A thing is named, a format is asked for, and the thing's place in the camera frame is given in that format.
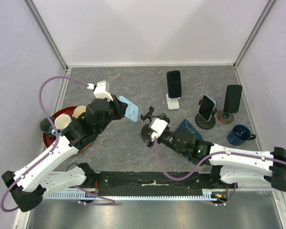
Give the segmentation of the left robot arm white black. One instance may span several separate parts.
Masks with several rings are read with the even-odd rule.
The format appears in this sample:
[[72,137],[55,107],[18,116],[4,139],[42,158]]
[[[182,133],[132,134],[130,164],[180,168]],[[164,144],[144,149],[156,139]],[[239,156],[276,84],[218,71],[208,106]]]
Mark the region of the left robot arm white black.
[[123,96],[112,95],[110,99],[96,98],[84,111],[68,116],[58,127],[62,131],[52,145],[22,169],[6,171],[2,175],[8,188],[6,193],[11,193],[16,208],[27,212],[54,192],[68,187],[93,186],[97,174],[87,163],[80,163],[54,176],[50,173],[64,160],[94,142],[111,121],[129,115],[138,115],[137,106]]

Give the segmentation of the light blue phone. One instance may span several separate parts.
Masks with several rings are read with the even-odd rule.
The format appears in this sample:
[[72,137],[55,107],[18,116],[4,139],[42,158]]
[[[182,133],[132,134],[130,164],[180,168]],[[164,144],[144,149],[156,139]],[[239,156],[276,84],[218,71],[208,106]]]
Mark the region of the light blue phone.
[[139,116],[138,106],[129,101],[128,99],[126,99],[124,96],[119,96],[118,100],[127,104],[127,108],[125,111],[125,118],[132,122],[137,122]]

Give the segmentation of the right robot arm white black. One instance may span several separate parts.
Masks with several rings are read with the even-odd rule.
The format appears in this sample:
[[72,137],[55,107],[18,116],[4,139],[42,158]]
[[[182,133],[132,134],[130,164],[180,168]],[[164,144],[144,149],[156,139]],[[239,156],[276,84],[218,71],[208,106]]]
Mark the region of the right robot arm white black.
[[286,150],[275,147],[273,151],[250,151],[228,148],[212,142],[199,140],[186,128],[170,131],[166,114],[158,116],[147,113],[141,120],[150,122],[143,126],[141,136],[148,147],[164,144],[185,156],[199,167],[211,165],[211,186],[223,184],[269,183],[272,188],[286,192]]

